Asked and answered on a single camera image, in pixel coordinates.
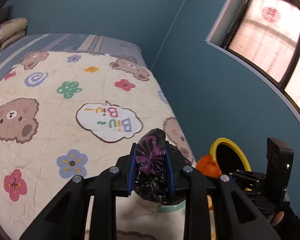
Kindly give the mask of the person right hand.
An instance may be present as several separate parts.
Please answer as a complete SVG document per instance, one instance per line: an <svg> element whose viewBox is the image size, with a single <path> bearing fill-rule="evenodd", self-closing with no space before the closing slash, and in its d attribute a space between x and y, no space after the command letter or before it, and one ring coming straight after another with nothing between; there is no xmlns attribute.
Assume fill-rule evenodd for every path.
<svg viewBox="0 0 300 240"><path fill-rule="evenodd" d="M275 212L273 213L273 217L270 220L271 226L276 226L277 224L279 224L281 222L281 220L284 217L284 212L280 211L280 212Z"/></svg>

